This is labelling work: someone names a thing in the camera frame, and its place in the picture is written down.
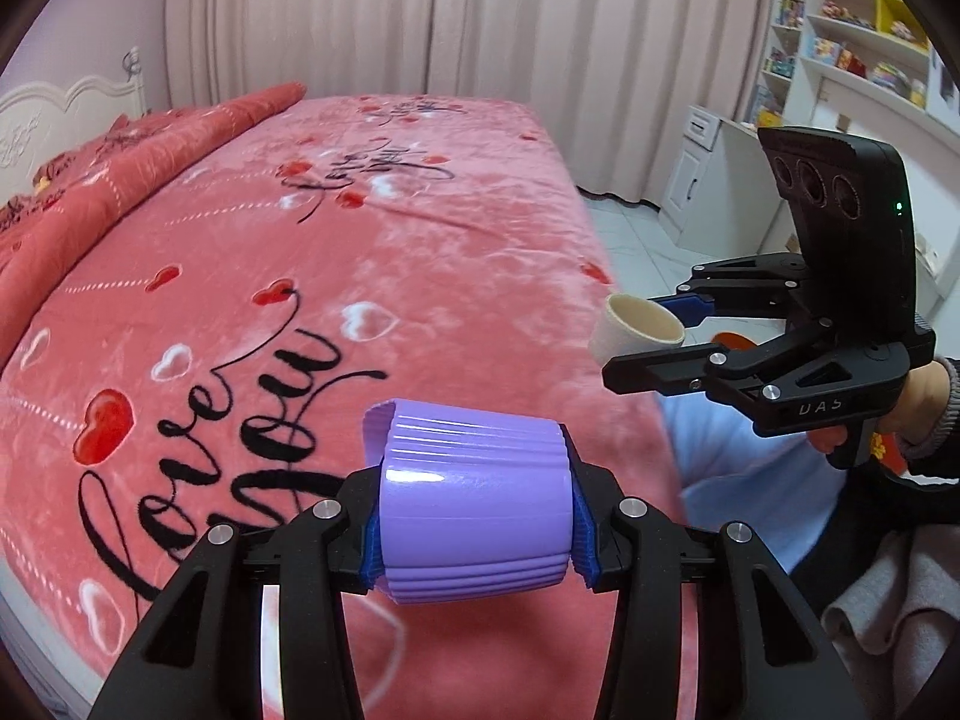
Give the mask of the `person's right hand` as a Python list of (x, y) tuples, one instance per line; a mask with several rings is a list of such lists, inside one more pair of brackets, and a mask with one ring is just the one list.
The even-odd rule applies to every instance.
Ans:
[(875, 430), (895, 437), (907, 455), (925, 457), (953, 433), (957, 421), (957, 366), (935, 358), (908, 374), (895, 405), (878, 418)]

